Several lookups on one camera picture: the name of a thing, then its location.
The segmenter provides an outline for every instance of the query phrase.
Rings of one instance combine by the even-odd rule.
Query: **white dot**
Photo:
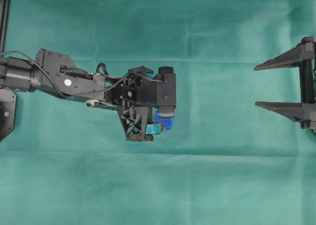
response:
[[[70,79],[65,79],[64,83],[66,86],[70,86],[72,84]]]

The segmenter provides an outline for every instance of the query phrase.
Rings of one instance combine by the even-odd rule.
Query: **cable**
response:
[[[118,78],[118,81],[115,83],[115,84],[112,84],[110,87],[107,87],[103,90],[99,90],[99,91],[94,91],[94,92],[87,92],[87,93],[77,93],[77,94],[73,94],[73,95],[69,95],[69,96],[66,96],[64,95],[60,90],[59,88],[57,87],[57,85],[55,84],[55,82],[51,79],[51,77],[46,73],[46,71],[36,62],[34,61],[31,57],[29,57],[28,55],[24,54],[23,52],[20,52],[20,51],[6,51],[6,52],[0,52],[0,56],[3,56],[3,55],[7,55],[7,54],[18,54],[18,55],[21,55],[23,57],[25,57],[26,59],[28,59],[30,62],[32,62],[45,76],[46,78],[49,80],[49,82],[52,84],[53,88],[59,93],[60,96],[62,96],[63,98],[65,99],[69,99],[69,98],[73,98],[73,97],[76,97],[76,96],[81,96],[81,95],[90,95],[90,94],[95,94],[95,93],[103,93],[103,92],[107,92],[109,90],[111,90],[112,88],[116,87],[119,83],[121,83],[127,76],[133,74],[133,75],[138,75],[140,76],[141,78],[144,78],[148,81],[152,81],[152,82],[160,82],[160,83],[163,83],[162,80],[158,80],[158,79],[151,79],[151,78],[148,78],[144,75],[141,75],[139,73],[136,73],[136,72],[128,72],[126,75],[124,75],[122,78]],[[100,69],[100,67],[105,67],[105,64],[103,63],[100,63],[97,67],[97,70]]]
[[[133,72],[133,71],[130,71],[129,73],[130,73],[130,74],[134,74],[134,75],[138,75],[138,76],[140,76],[141,78],[144,78],[144,79],[146,79],[146,80],[148,80],[148,81],[151,81],[151,82],[164,83],[162,80],[159,80],[159,79],[151,79],[151,78],[148,78],[148,77],[146,77],[146,76],[144,76],[144,75],[141,75],[141,74],[136,73],[136,72]]]
[[[53,85],[54,89],[56,89],[56,91],[60,94],[60,96],[62,96],[63,98],[67,99],[68,97],[66,95],[64,95],[59,88],[57,87],[57,85],[55,84],[55,82],[51,79],[51,77],[48,75],[48,73],[46,73],[46,71],[38,64],[36,63],[31,57],[29,57],[28,55],[20,52],[20,51],[6,51],[6,52],[1,52],[0,56],[3,55],[7,55],[7,54],[18,54],[21,55],[23,57],[25,57],[26,59],[28,59],[30,62],[32,62],[45,76],[46,78],[49,80],[49,82]]]
[[[107,87],[103,90],[99,90],[99,91],[95,91],[95,92],[87,92],[87,93],[78,93],[78,94],[75,94],[75,95],[71,95],[71,97],[75,97],[75,96],[80,96],[80,95],[90,95],[90,94],[95,94],[95,93],[104,93],[104,92],[107,92],[109,90],[111,90],[112,88],[116,87],[119,83],[121,83],[127,76],[131,75],[131,74],[134,74],[134,75],[138,75],[144,79],[147,79],[149,81],[152,81],[152,82],[159,82],[159,83],[163,83],[162,80],[158,80],[158,79],[151,79],[151,78],[147,78],[139,73],[136,73],[136,72],[128,72],[126,75],[124,75],[122,78],[120,78],[115,84],[111,85],[110,87]]]

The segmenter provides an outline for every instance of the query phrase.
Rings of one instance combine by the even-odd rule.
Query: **metal bracket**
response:
[[[301,103],[256,102],[257,106],[274,111],[301,124],[302,129],[316,129],[316,93],[313,59],[316,37],[305,37],[295,48],[254,68],[255,71],[299,67]]]
[[[0,141],[14,129],[16,95],[11,90],[0,89]]]

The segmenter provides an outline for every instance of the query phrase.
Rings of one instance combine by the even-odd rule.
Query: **blue block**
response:
[[[160,118],[158,114],[159,114],[159,111],[156,112],[156,122],[159,122],[159,123],[165,125],[166,130],[171,130],[173,119],[172,118]]]

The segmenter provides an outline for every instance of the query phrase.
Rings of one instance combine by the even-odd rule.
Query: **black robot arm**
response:
[[[123,77],[113,77],[103,63],[89,74],[77,68],[69,55],[50,50],[41,49],[35,61],[17,51],[0,53],[4,54],[19,54],[26,60],[0,57],[0,140],[14,129],[16,96],[12,90],[39,90],[89,107],[117,111],[130,141],[152,141],[155,134],[170,127],[176,108],[172,67],[160,67],[155,75],[141,66]],[[153,108],[158,109],[155,119]]]

